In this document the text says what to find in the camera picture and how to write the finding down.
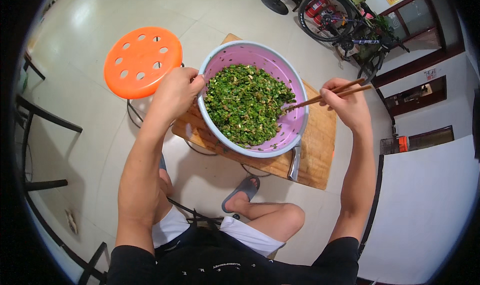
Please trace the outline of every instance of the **chopsticks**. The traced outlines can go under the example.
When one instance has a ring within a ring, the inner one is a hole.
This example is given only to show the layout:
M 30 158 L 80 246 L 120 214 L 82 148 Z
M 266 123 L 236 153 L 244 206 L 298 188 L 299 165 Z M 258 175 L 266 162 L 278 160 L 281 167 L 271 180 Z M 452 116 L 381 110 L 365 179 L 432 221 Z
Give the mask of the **chopsticks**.
M 359 87 L 359 88 L 355 88 L 355 89 L 350 89 L 350 90 L 345 90 L 343 91 L 344 89 L 347 89 L 349 87 L 351 87 L 352 85 L 355 85 L 355 84 L 360 84 L 360 83 L 363 83 L 365 81 L 364 78 L 359 78 L 359 79 L 356 79 L 355 81 L 351 81 L 350 83 L 347 83 L 345 85 L 342 85 L 342 86 L 339 86 L 339 87 L 336 87 L 332 90 L 332 92 L 334 94 L 336 94 L 337 96 L 339 97 L 344 97 L 344 96 L 349 96 L 351 94 L 354 94 L 356 92 L 360 92 L 360 91 L 364 91 L 364 90 L 368 90 L 368 89 L 371 89 L 372 88 L 372 85 L 369 84 L 367 86 L 362 86 L 362 87 Z M 300 107 L 304 107 L 304 106 L 307 106 L 307 105 L 310 105 L 310 104 L 314 104 L 314 103 L 319 103 L 319 102 L 324 102 L 324 99 L 321 95 L 319 96 L 316 96 L 312 99 L 309 99 L 308 101 L 305 101 L 305 102 L 301 102 L 297 105 L 293 105 L 293 106 L 290 106 L 290 107 L 287 107 L 285 108 L 285 113 L 287 112 L 290 112 L 292 111 L 293 109 L 296 109 L 296 108 L 300 108 Z

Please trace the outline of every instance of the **plastic stool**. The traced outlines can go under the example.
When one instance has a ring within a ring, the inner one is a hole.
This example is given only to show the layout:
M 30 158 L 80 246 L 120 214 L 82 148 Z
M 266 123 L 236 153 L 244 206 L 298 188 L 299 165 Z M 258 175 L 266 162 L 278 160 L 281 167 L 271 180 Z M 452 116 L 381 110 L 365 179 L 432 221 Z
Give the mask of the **plastic stool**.
M 126 34 L 105 59 L 103 75 L 110 90 L 124 99 L 151 96 L 163 76 L 182 64 L 182 45 L 172 32 L 143 27 Z

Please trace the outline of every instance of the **knife handle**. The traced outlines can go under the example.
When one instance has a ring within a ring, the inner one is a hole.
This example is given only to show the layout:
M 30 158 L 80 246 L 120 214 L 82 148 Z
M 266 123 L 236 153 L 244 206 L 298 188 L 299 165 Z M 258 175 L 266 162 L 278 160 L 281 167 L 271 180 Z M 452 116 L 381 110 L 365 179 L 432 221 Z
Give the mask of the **knife handle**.
M 290 181 L 297 182 L 300 168 L 300 152 L 302 151 L 301 146 L 296 146 L 292 149 L 292 163 L 290 169 L 288 170 L 288 179 Z

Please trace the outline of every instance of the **white shorts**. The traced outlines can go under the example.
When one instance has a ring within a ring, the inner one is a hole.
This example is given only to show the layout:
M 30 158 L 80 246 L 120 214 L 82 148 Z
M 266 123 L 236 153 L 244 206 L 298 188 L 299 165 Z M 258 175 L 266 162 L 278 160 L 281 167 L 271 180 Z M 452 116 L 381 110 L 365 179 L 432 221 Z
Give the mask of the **white shorts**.
M 190 224 L 185 216 L 178 211 L 177 207 L 172 206 L 167 215 L 152 227 L 153 247 L 156 249 L 169 243 L 189 227 Z M 264 257 L 285 244 L 231 216 L 225 216 L 220 225 L 220 231 L 230 235 Z

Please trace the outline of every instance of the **fire extinguisher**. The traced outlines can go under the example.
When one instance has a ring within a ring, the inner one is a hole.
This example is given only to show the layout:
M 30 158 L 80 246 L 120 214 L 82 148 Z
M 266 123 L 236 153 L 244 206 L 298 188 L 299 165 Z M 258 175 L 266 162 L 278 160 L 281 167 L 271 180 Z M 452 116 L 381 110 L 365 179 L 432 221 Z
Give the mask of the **fire extinguisher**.
M 305 14 L 309 18 L 314 18 L 318 12 L 320 12 L 325 6 L 327 6 L 327 0 L 318 0 L 316 3 L 313 3 L 311 6 L 307 6 L 307 11 Z
M 319 25 L 322 25 L 322 17 L 326 14 L 326 12 L 334 13 L 335 12 L 335 7 L 332 5 L 329 5 L 326 9 L 324 9 L 320 14 L 315 16 L 313 18 L 313 21 L 316 22 Z M 332 19 L 330 23 L 335 24 L 337 22 L 336 19 Z

